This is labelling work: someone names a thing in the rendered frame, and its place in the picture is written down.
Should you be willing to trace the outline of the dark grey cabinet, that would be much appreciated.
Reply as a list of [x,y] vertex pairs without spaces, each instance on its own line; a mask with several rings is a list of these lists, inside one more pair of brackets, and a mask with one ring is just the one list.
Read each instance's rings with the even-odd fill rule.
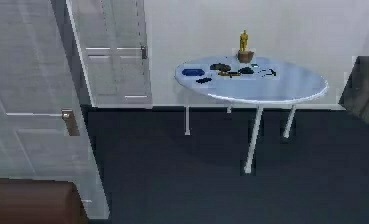
[[369,125],[369,56],[358,56],[339,104]]

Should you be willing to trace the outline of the brown leather seat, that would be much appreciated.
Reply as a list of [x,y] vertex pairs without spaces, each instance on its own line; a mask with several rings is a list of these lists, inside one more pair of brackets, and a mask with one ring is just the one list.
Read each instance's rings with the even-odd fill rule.
[[68,181],[0,178],[0,224],[88,224]]

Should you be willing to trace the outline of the blue flat oval object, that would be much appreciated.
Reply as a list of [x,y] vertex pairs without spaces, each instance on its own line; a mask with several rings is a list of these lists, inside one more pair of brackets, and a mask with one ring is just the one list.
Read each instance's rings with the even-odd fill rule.
[[205,71],[202,69],[183,69],[182,75],[184,76],[203,76],[205,75]]

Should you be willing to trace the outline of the gold statuette on brown base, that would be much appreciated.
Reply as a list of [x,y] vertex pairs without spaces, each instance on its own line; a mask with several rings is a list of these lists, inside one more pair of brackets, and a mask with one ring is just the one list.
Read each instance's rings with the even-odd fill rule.
[[254,52],[248,49],[248,39],[247,31],[244,30],[240,34],[239,50],[237,53],[237,59],[240,63],[250,63],[254,56]]

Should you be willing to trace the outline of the white round table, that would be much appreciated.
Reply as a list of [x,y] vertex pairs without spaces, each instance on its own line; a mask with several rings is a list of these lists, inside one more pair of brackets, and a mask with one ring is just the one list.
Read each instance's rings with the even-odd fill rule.
[[[218,71],[210,69],[210,66],[216,63],[230,65],[232,71],[250,67],[254,70],[254,74],[219,76]],[[187,68],[202,69],[205,75],[182,75],[182,70]],[[276,77],[263,76],[259,73],[260,70],[269,68],[277,72]],[[296,106],[324,96],[329,89],[328,81],[318,73],[284,60],[259,56],[255,56],[250,63],[240,63],[235,56],[194,59],[178,65],[174,77],[181,86],[198,94],[231,104],[251,104],[256,107],[255,122],[244,165],[246,174],[250,174],[253,170],[256,141],[264,109],[271,105],[291,107],[283,132],[283,136],[287,138],[290,135]],[[205,77],[212,78],[212,81],[204,84],[196,82]]]

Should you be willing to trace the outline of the white panelled room door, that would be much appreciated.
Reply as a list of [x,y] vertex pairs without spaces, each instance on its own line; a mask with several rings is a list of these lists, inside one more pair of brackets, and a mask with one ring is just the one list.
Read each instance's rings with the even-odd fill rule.
[[[88,217],[106,219],[88,101],[69,0],[0,0],[0,178],[72,182]],[[63,109],[79,136],[68,134]]]
[[151,108],[145,0],[69,0],[91,105]]

